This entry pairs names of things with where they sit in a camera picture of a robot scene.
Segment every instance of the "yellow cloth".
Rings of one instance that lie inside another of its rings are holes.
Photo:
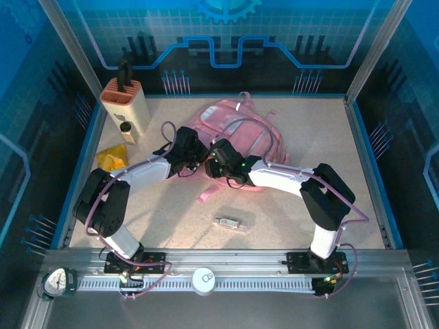
[[[129,166],[125,144],[119,144],[96,154],[97,166],[112,171]]]

